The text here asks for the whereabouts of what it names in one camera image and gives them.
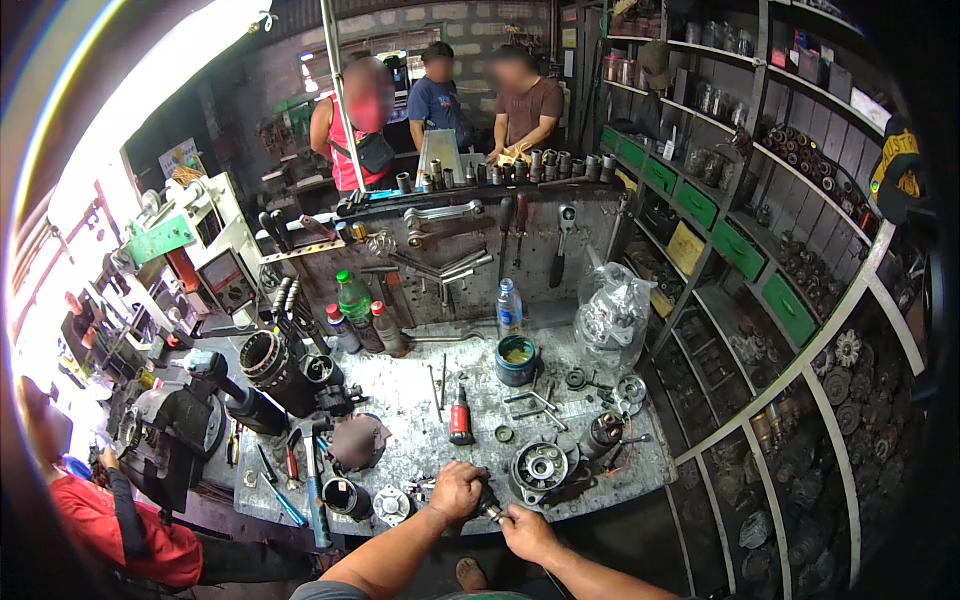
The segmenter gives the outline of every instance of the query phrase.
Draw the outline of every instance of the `black cap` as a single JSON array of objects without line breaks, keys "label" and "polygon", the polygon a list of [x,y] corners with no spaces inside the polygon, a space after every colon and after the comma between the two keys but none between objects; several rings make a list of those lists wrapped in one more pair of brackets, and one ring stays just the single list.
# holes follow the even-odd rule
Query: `black cap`
[{"label": "black cap", "polygon": [[430,59],[435,59],[436,57],[447,57],[448,59],[452,59],[453,48],[451,48],[450,44],[446,42],[435,41],[427,46],[426,50],[423,51],[423,54],[420,55],[420,59],[423,60],[424,64],[426,64]]}]

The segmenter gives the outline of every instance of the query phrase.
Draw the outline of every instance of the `metal workbench surface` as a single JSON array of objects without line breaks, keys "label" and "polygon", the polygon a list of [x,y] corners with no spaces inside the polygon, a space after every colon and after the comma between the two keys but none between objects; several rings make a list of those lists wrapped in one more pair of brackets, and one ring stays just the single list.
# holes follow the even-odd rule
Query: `metal workbench surface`
[{"label": "metal workbench surface", "polygon": [[[527,403],[534,400],[504,404],[501,398],[529,389],[530,386],[517,389],[500,383],[493,370],[495,328],[476,328],[484,332],[488,339],[473,338],[459,343],[422,343],[400,359],[366,353],[350,356],[334,349],[331,356],[343,369],[347,384],[360,384],[364,396],[369,398],[366,402],[357,404],[354,414],[376,415],[392,434],[386,442],[386,451],[374,468],[346,475],[357,487],[366,490],[371,500],[379,490],[388,485],[402,488],[402,482],[410,480],[418,471],[436,476],[443,465],[451,460],[460,460],[471,461],[490,471],[491,486],[502,504],[519,503],[508,487],[510,463],[521,447],[539,436],[552,441],[556,429],[552,421],[544,415],[523,420],[511,419],[511,411],[519,412],[532,407]],[[428,333],[448,335],[451,333],[450,324],[427,325],[418,329],[418,334]],[[543,348],[545,369],[537,383],[537,390],[545,395],[549,384],[553,382],[555,389],[552,400],[559,405],[557,414],[569,426],[567,435],[573,436],[574,440],[579,439],[590,420],[604,409],[600,406],[599,398],[592,403],[586,401],[587,394],[596,397],[594,389],[587,387],[580,392],[571,392],[564,383],[567,371],[581,364],[576,353],[572,327],[547,327],[528,331],[526,334],[539,348]],[[433,366],[434,377],[440,379],[444,353],[447,387],[446,403],[442,410],[443,423],[440,423],[434,408],[428,366]],[[611,374],[600,372],[596,379],[598,382],[613,384]],[[458,446],[447,440],[449,405],[458,383],[462,383],[467,392],[471,428],[476,438],[473,445]],[[498,442],[493,437],[494,428],[501,424],[514,430],[514,437],[507,443]],[[654,440],[646,444],[635,444],[627,467],[611,477],[600,474],[594,478],[595,486],[573,499],[553,507],[541,508],[547,520],[563,520],[614,506],[676,480],[676,468],[666,449],[660,420],[652,402],[647,402],[645,408],[633,419],[633,436],[638,437],[643,433],[652,434]],[[283,439],[258,436],[250,430],[245,430],[241,435],[240,461],[235,469],[235,510],[245,515],[291,524],[289,517],[284,514],[262,479],[255,488],[244,484],[243,478],[247,471],[258,473],[261,470],[257,443],[263,445],[280,478],[277,488],[308,516],[306,488],[302,481],[305,479],[302,443],[296,445],[300,480],[288,482],[283,472]],[[617,464],[621,464],[627,455],[628,448],[624,448]],[[330,464],[324,460],[321,479],[326,481],[332,476],[334,475]],[[422,507],[425,502],[413,501],[413,505]],[[376,516],[357,522],[348,516],[330,511],[326,514],[333,533],[374,536],[388,529]],[[476,518],[463,528],[463,533],[467,535],[493,531],[498,531],[498,527],[483,518]]]}]

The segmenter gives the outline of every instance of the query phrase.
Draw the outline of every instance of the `foot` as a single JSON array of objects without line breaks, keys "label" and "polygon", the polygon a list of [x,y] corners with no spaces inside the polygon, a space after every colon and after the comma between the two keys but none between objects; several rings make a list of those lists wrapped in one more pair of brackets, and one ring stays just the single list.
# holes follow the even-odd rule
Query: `foot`
[{"label": "foot", "polygon": [[457,563],[457,583],[464,591],[476,591],[478,589],[490,589],[487,583],[487,576],[480,570],[480,565],[472,558],[460,559]]}]

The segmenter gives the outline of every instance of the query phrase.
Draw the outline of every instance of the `red shirt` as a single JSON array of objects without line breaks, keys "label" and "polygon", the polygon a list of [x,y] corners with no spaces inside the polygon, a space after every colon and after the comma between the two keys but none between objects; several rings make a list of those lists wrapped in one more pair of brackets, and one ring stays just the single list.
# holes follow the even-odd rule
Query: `red shirt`
[{"label": "red shirt", "polygon": [[150,555],[126,560],[112,492],[67,475],[50,484],[50,496],[77,544],[116,570],[174,588],[197,585],[204,565],[197,536],[182,525],[163,526],[155,508],[134,502]]}]

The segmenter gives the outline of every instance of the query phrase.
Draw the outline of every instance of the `person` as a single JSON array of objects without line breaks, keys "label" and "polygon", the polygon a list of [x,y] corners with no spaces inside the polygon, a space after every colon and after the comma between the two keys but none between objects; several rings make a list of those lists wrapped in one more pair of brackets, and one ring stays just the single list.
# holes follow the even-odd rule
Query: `person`
[{"label": "person", "polygon": [[493,103],[493,152],[487,162],[501,154],[543,148],[564,114],[564,91],[556,80],[541,77],[537,62],[515,46],[502,46],[490,58],[497,94]]},{"label": "person", "polygon": [[57,468],[65,448],[55,426],[59,409],[51,406],[32,379],[18,376],[17,393],[27,414],[27,435],[41,475],[63,525],[78,548],[125,575],[171,588],[226,582],[305,581],[338,558],[315,556],[259,542],[219,540],[178,524],[165,526],[157,509],[135,502],[130,482],[114,451],[100,463],[110,490]]},{"label": "person", "polygon": [[[454,461],[437,475],[430,503],[397,527],[368,540],[332,566],[320,581],[303,584],[290,600],[386,600],[398,594],[447,527],[470,517],[480,499],[483,469]],[[503,537],[514,554],[539,564],[560,579],[576,598],[632,598],[676,600],[677,596],[577,555],[563,547],[540,513],[507,507],[500,519]],[[490,591],[473,559],[457,564],[463,592],[442,598],[471,595],[494,598],[532,598],[520,591]]]},{"label": "person", "polygon": [[410,134],[417,152],[423,149],[423,132],[431,130],[454,130],[460,154],[470,151],[473,143],[473,125],[460,109],[457,85],[453,75],[453,48],[435,41],[426,47],[423,55],[426,76],[410,89],[407,99],[407,115],[410,119]]},{"label": "person", "polygon": [[[383,137],[388,113],[384,105],[388,99],[381,96],[389,92],[389,108],[392,108],[393,80],[383,62],[365,50],[347,56],[343,72],[347,112],[358,155],[362,155],[360,171],[364,186],[367,190],[390,189],[393,186],[385,181],[385,176],[390,171],[394,151]],[[342,104],[335,92],[317,103],[310,117],[310,148],[333,162],[333,183],[340,197],[347,198],[359,187],[359,182],[348,149],[341,109]]]}]

